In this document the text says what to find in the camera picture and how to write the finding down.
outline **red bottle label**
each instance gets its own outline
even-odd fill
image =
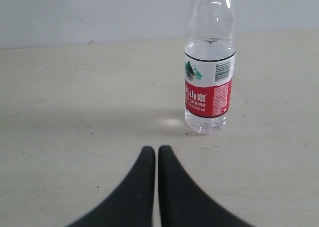
[[[186,54],[185,107],[199,117],[218,117],[229,109],[235,54],[202,61]]]

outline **green mountain logo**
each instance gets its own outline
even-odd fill
[[[185,72],[187,79],[190,81],[194,79],[201,80],[203,78],[202,74],[196,69],[196,65],[194,65],[193,69],[189,61],[185,62]]]

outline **plastic water bottle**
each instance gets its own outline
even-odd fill
[[[231,0],[193,0],[185,36],[185,120],[202,134],[227,123],[235,64]]]

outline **white table surface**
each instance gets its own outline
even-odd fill
[[[181,39],[1,50],[0,226],[63,227],[143,145],[170,144],[257,227],[318,227],[318,41],[319,30],[239,34],[229,123],[209,136],[184,122]]]

